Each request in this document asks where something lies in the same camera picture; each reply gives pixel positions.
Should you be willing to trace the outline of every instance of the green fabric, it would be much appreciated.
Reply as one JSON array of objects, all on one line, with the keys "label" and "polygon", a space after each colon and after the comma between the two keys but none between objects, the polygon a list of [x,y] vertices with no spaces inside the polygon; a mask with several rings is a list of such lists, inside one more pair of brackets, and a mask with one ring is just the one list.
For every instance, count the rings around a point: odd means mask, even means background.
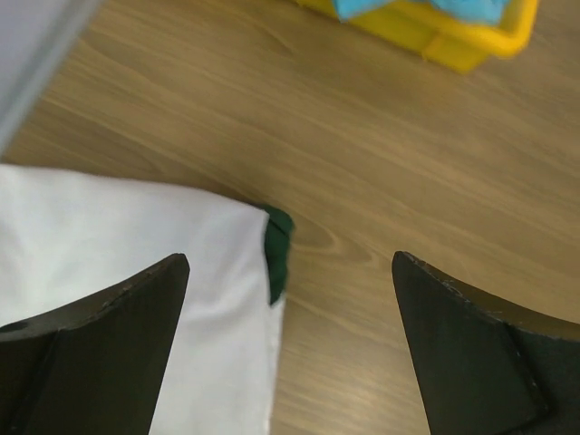
[{"label": "green fabric", "polygon": [[284,211],[260,206],[270,215],[264,236],[264,252],[270,280],[270,305],[275,304],[285,290],[288,278],[288,253],[294,222]]}]

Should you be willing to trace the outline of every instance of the folded cloth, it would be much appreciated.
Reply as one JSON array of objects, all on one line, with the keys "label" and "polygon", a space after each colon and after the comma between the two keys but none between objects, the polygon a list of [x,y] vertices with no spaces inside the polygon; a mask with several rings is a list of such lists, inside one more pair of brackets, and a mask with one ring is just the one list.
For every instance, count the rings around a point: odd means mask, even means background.
[{"label": "folded cloth", "polygon": [[266,435],[291,226],[279,210],[193,188],[0,164],[0,326],[184,253],[150,434]]},{"label": "folded cloth", "polygon": [[[376,9],[392,0],[333,0],[341,20]],[[510,0],[429,0],[440,10],[461,21],[495,25],[501,21],[503,11]]]}]

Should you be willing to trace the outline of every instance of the wooden floor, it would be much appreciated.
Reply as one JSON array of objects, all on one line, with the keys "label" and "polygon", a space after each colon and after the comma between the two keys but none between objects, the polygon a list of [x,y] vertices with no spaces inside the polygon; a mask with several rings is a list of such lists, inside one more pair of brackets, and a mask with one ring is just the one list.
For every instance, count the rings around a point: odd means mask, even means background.
[{"label": "wooden floor", "polygon": [[578,17],[460,77],[285,0],[108,0],[5,160],[288,210],[273,434],[426,435],[395,250],[580,322]]}]

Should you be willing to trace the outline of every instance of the yellow container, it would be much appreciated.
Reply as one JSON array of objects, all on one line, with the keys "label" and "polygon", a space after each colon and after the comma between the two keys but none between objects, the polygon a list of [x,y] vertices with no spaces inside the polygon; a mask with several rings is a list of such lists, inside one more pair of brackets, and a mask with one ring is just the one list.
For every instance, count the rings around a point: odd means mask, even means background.
[{"label": "yellow container", "polygon": [[[296,0],[336,16],[332,0]],[[425,59],[468,73],[488,56],[515,56],[532,34],[539,0],[511,0],[497,27],[464,24],[427,3],[397,0],[350,21]]]}]

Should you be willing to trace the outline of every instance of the blue fabric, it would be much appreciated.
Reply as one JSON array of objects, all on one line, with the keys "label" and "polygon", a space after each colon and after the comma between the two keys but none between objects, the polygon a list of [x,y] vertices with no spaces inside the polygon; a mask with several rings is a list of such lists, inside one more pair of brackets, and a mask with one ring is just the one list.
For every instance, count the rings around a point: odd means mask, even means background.
[{"label": "blue fabric", "polygon": [[[386,5],[391,0],[333,0],[341,20]],[[510,0],[429,0],[461,21],[468,23],[498,24]]]}]

